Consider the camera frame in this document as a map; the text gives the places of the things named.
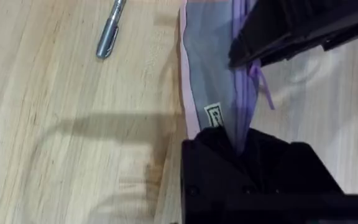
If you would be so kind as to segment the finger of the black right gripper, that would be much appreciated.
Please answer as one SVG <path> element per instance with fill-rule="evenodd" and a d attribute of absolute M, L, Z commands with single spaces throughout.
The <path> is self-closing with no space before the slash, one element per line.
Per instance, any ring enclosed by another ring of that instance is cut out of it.
<path fill-rule="evenodd" d="M 358 39 L 358 0 L 259 0 L 229 51 L 229 66 L 262 66 L 314 47 L 324 51 Z"/>
<path fill-rule="evenodd" d="M 319 45 L 328 51 L 358 39 L 358 12 L 299 16 L 284 12 L 273 16 L 260 30 L 263 34 L 254 34 L 257 43 L 253 45 L 253 59 L 265 66 L 289 60 Z"/>

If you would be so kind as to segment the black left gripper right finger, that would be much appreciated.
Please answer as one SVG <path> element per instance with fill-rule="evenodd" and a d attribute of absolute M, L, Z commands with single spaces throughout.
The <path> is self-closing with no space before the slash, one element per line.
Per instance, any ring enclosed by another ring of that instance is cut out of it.
<path fill-rule="evenodd" d="M 264 194 L 342 194 L 313 148 L 250 129 L 241 155 L 249 177 Z"/>

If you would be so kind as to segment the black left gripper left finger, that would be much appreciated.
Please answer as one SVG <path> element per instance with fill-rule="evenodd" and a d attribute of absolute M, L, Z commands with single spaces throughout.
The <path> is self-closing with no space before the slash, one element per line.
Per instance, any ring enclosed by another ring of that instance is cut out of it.
<path fill-rule="evenodd" d="M 182 222 L 232 223 L 230 196 L 241 191 L 243 168 L 223 127 L 205 128 L 181 144 Z"/>

